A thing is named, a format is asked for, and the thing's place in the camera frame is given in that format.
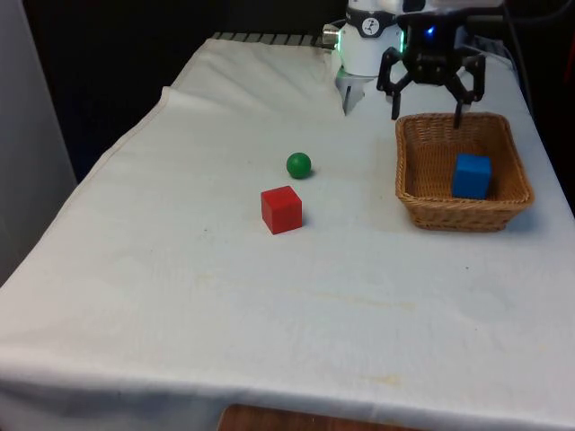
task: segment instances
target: robot logo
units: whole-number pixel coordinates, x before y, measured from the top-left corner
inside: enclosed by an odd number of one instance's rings
[[[375,18],[367,18],[361,24],[361,28],[367,36],[373,36],[379,31],[379,21]]]

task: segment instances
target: blue cube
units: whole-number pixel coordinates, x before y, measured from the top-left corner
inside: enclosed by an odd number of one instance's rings
[[[485,200],[490,182],[489,157],[471,154],[457,156],[456,173],[453,177],[454,198]]]

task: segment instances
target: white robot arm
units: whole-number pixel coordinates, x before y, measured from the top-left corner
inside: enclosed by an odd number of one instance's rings
[[[474,14],[496,13],[504,0],[349,0],[338,50],[347,74],[376,77],[377,89],[393,98],[399,116],[401,91],[411,82],[445,85],[457,101],[456,127],[463,105],[484,93],[485,58],[456,48],[457,30]],[[390,80],[403,62],[407,75]],[[456,72],[465,67],[475,78],[467,90]]]

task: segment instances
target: wicker basket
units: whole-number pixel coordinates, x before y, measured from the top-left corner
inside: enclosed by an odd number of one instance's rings
[[[454,129],[451,114],[425,114],[397,121],[397,197],[411,220],[424,229],[496,232],[530,207],[534,192],[519,160],[507,120],[494,114],[465,114]],[[486,200],[452,197],[458,154],[491,158],[493,176]]]

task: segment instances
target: basket rim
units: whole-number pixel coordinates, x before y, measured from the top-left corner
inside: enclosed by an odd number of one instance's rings
[[[496,119],[500,125],[505,129],[509,137],[509,147],[511,150],[511,155],[513,158],[513,163],[517,168],[519,173],[519,180],[525,191],[525,197],[520,200],[475,200],[475,199],[463,199],[463,198],[433,198],[433,197],[417,197],[406,191],[406,175],[407,170],[403,168],[406,161],[405,147],[407,145],[405,135],[403,133],[404,125],[406,123],[413,122],[418,119],[443,119],[453,121],[454,115],[449,113],[427,113],[427,114],[416,114],[401,117],[397,120],[395,124],[395,133],[397,137],[397,176],[395,181],[395,195],[406,205],[416,204],[418,206],[425,206],[429,208],[442,208],[447,209],[448,207],[453,207],[456,209],[461,205],[465,205],[467,209],[473,210],[522,210],[526,207],[530,207],[535,202],[535,193],[526,177],[526,171],[521,162],[518,154],[518,150],[515,145],[515,140],[513,138],[513,133],[511,132],[511,126],[509,121],[500,114],[495,114],[491,112],[470,112],[464,115],[465,117],[474,118],[491,118]]]

